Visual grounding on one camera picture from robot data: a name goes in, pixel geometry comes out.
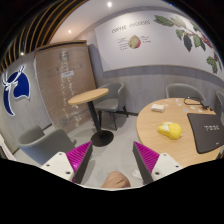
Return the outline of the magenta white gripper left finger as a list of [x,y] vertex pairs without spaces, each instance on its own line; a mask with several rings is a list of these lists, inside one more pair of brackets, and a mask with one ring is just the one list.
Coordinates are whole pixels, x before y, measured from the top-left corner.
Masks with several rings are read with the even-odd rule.
[[89,141],[67,153],[58,152],[42,166],[42,169],[70,182],[80,184],[92,152],[92,142]]

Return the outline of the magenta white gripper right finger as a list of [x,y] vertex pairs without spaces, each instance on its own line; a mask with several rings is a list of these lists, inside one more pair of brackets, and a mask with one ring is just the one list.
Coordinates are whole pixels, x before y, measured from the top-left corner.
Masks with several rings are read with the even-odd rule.
[[133,143],[133,154],[144,185],[182,169],[168,153],[159,154],[138,142]]

